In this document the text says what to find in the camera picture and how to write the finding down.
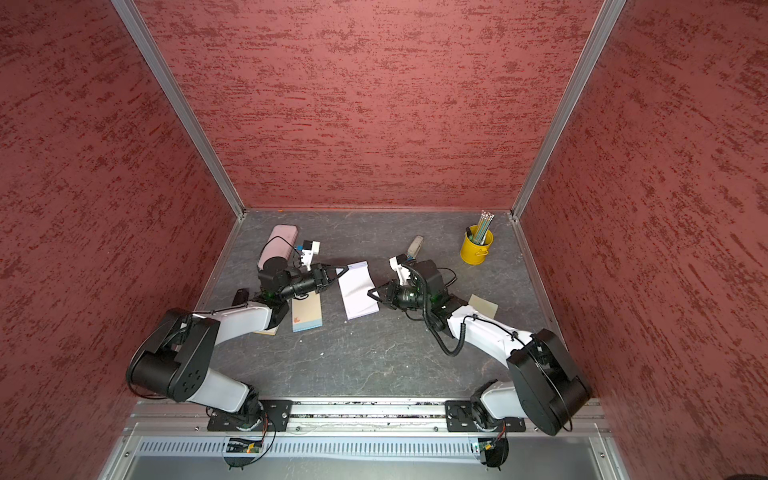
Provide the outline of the purple grid memo pad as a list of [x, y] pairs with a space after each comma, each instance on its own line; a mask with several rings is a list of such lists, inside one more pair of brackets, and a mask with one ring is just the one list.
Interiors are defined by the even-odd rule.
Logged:
[[379, 312], [379, 304], [368, 295], [374, 288], [366, 261], [350, 264], [345, 273], [338, 270], [339, 288], [348, 320]]

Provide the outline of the torn green memo page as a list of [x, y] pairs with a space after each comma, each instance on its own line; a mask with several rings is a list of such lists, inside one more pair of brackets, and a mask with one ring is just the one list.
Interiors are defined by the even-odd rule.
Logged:
[[472, 294], [468, 304], [477, 310], [481, 315], [494, 319], [498, 311], [498, 305]]

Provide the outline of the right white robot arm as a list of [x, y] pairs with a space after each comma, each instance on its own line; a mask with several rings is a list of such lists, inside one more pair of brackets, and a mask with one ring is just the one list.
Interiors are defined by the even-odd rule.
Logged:
[[445, 355], [456, 357], [473, 346], [507, 368], [507, 381], [486, 382], [461, 405], [474, 429], [503, 431], [505, 421], [516, 418], [550, 436], [573, 430], [573, 418], [591, 399], [592, 388], [557, 334], [515, 329], [481, 313], [449, 292], [431, 260], [401, 255], [391, 266], [398, 278], [370, 288], [369, 298], [418, 313]]

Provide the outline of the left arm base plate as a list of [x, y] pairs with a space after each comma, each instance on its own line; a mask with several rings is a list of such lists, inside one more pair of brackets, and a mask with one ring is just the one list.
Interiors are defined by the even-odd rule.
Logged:
[[284, 432], [293, 406], [291, 400], [251, 399], [235, 413], [208, 409], [207, 430], [253, 435], [264, 431]]

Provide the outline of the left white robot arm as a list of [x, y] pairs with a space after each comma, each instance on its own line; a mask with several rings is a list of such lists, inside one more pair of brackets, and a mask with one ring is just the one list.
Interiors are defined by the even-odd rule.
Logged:
[[279, 326], [289, 313], [290, 301], [325, 291], [348, 270], [347, 266], [322, 263], [301, 270], [290, 268], [283, 257], [272, 257], [258, 271], [258, 293], [241, 289], [233, 305], [223, 309], [168, 310], [134, 353], [126, 371], [127, 384], [255, 423], [262, 410], [258, 393], [210, 367], [215, 347]]

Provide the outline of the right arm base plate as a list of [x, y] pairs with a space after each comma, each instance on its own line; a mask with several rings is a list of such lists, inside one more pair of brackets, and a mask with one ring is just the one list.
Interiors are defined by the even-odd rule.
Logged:
[[444, 403], [447, 430], [451, 433], [521, 433], [525, 420], [517, 417], [496, 419], [477, 401], [448, 400]]

